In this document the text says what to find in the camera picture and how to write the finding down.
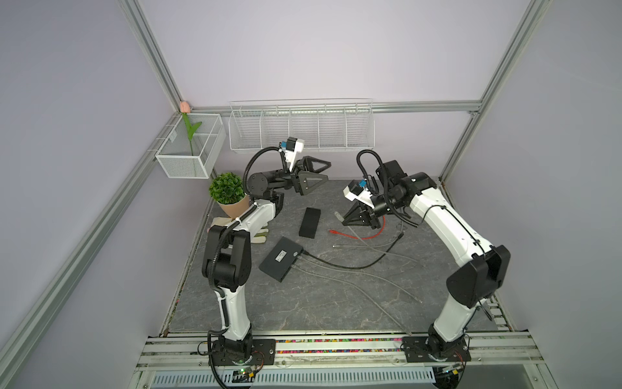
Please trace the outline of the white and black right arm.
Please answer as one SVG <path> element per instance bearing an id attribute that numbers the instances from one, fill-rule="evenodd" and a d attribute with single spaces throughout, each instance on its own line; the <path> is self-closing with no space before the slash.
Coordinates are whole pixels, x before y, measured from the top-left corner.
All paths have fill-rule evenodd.
<path id="1" fill-rule="evenodd" d="M 511 254 L 471 228 L 427 173 L 408 175 L 396 160 L 383 161 L 366 149 L 356 155 L 359 166 L 366 154 L 377 161 L 376 173 L 362 170 L 363 178 L 344 189 L 344 197 L 353 206 L 342 223 L 377 229 L 382 217 L 394 215 L 414 228 L 428 225 L 442 240 L 458 270 L 446 280 L 449 296 L 420 348 L 434 361 L 461 358 L 467 350 L 468 324 L 484 301 L 502 287 Z"/>

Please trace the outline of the black ribbed network switch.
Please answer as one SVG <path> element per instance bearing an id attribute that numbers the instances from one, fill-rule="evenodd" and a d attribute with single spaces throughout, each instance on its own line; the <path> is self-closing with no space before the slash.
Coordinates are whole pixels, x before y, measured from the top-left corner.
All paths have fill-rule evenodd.
<path id="1" fill-rule="evenodd" d="M 314 239 L 317 233 L 317 227 L 321 218 L 322 211 L 314 207 L 308 207 L 305 210 L 299 236 L 303 238 Z"/>

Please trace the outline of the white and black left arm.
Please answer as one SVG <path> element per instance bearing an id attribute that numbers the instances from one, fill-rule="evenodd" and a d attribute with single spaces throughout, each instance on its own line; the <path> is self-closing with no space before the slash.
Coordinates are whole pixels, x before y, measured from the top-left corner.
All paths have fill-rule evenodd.
<path id="1" fill-rule="evenodd" d="M 225 226 L 211 227 L 202 263 L 202 275 L 215 293 L 220 309 L 221 328 L 210 330 L 209 353 L 224 356 L 218 364 L 248 363 L 253 358 L 252 324 L 246 310 L 245 285 L 252 270 L 251 240 L 283 209 L 284 191 L 293 189 L 309 194 L 317 184 L 328 180 L 324 173 L 328 160 L 311 156 L 296 159 L 287 147 L 265 147 L 254 154 L 242 175 L 243 191 L 249 207 Z"/>

